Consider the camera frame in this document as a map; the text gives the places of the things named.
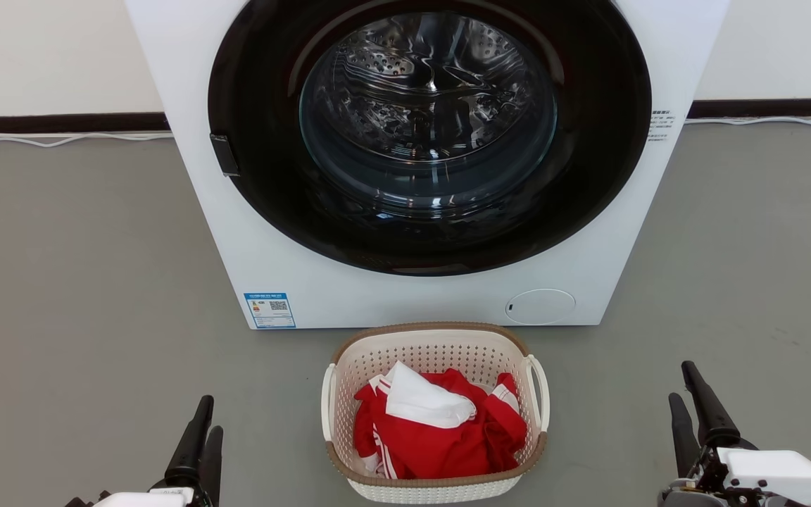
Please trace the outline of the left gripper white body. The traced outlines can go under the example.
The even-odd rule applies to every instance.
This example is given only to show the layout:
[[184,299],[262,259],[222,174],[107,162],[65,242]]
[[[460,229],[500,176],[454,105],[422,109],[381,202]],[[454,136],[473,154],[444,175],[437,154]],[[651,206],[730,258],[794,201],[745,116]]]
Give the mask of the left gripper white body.
[[65,506],[203,506],[203,485],[166,485],[159,482],[145,492],[102,491],[95,502],[75,497]]

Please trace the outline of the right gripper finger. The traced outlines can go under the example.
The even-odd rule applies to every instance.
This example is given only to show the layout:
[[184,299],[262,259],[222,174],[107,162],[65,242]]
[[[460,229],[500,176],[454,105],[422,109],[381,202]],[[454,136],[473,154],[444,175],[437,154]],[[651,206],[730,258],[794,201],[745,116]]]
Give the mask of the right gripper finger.
[[672,438],[678,477],[689,477],[700,456],[700,444],[688,408],[679,394],[669,395],[672,414]]
[[694,401],[701,446],[736,446],[741,434],[714,389],[704,380],[693,361],[681,364],[686,390]]

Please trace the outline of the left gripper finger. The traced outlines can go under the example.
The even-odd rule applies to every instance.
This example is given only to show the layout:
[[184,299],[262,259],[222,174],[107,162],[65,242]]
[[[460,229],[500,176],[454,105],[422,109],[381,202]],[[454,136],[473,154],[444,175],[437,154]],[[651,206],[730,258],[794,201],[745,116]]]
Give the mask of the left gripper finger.
[[223,428],[215,425],[208,433],[199,466],[200,506],[219,506],[221,503],[222,444]]
[[200,466],[212,425],[215,399],[203,396],[194,411],[165,471],[167,487],[190,487],[201,479]]

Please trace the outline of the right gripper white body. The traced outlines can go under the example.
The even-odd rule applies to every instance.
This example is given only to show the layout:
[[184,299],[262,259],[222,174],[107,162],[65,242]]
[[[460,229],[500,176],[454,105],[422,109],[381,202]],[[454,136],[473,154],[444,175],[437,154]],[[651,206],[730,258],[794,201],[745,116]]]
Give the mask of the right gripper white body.
[[811,460],[791,450],[706,446],[660,506],[811,506]]

